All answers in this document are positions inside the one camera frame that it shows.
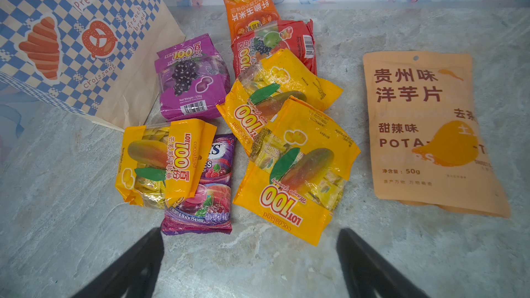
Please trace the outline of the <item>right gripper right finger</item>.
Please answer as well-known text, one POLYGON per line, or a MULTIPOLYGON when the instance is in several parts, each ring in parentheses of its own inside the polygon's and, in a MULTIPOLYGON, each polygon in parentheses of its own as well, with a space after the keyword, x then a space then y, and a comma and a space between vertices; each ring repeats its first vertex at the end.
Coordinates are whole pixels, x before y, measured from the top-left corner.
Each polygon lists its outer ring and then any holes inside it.
POLYGON ((350 297, 427 296, 350 228, 339 232, 336 249, 350 297))

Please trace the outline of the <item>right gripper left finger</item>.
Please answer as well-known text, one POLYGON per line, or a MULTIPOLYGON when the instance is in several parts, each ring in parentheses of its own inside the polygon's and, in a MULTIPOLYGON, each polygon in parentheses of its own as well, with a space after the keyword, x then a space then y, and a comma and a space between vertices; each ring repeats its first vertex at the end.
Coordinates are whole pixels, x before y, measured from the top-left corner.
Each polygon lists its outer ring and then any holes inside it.
POLYGON ((152 297, 163 257, 161 228, 155 227, 74 296, 152 297))

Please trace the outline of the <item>yellow mango candy bag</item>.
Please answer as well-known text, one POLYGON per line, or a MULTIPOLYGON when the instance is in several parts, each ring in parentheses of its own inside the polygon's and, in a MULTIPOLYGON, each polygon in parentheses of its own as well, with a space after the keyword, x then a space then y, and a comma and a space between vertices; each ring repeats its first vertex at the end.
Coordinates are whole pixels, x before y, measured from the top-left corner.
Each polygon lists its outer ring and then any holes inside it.
POLYGON ((234 203, 317 246, 360 153, 331 117, 290 97, 253 142, 234 203))
POLYGON ((217 129, 201 119, 126 128, 117 191, 127 204, 162 210, 195 197, 217 129))
POLYGON ((313 74, 290 50, 279 50, 242 71, 217 109, 249 155, 259 132, 290 97, 324 111, 342 92, 313 74))

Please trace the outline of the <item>purple grape candy bag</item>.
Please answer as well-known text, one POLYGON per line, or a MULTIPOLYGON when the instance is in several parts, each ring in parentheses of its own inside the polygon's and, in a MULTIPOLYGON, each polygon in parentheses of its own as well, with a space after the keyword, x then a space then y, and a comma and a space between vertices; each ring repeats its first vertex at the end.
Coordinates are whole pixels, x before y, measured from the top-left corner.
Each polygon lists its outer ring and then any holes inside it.
POLYGON ((209 34, 157 53, 160 111, 167 121, 216 119, 230 91, 230 74, 209 34))

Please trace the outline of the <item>blue checkered paper bag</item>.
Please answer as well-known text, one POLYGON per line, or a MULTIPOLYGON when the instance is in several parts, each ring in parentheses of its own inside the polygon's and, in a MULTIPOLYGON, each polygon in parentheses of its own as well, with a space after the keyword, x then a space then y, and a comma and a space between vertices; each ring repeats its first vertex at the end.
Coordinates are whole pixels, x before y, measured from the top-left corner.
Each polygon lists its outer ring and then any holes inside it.
POLYGON ((124 130, 160 94, 157 53, 184 38, 163 0, 1 0, 1 82, 124 130))

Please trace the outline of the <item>red fruit candy bag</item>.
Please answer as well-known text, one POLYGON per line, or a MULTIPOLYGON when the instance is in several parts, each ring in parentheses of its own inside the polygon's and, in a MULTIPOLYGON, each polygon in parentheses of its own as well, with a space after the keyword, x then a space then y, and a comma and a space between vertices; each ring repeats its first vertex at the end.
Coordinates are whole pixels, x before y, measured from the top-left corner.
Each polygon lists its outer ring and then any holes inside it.
POLYGON ((238 37, 231 46, 235 75, 281 49, 290 50, 313 74, 317 73, 313 22, 278 20, 238 37))

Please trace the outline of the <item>purple Fox's candy packet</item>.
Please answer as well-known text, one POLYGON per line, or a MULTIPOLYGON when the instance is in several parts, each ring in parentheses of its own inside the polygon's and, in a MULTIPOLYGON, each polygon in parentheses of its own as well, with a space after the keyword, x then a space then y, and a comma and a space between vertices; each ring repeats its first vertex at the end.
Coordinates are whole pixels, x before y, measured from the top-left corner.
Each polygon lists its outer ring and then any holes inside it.
POLYGON ((235 145, 233 134, 215 135, 195 196, 165 210, 161 223, 163 234, 232 232, 231 178, 235 145))

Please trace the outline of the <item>tan potato chips pouch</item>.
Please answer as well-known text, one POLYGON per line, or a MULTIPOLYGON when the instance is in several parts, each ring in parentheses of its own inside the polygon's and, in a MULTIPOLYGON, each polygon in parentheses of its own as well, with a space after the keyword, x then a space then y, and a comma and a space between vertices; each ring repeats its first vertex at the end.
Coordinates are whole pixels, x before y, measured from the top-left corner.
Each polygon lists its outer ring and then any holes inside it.
POLYGON ((480 135, 468 54, 364 55, 375 195, 510 218, 480 135))

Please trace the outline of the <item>orange corn chips packet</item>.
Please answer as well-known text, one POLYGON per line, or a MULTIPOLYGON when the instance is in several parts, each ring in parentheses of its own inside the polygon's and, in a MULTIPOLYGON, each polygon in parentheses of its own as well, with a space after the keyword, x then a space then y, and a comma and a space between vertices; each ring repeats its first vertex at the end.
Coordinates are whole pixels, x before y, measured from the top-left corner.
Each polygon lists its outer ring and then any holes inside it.
POLYGON ((231 42, 249 31, 280 20, 273 0, 224 0, 224 5, 231 42))

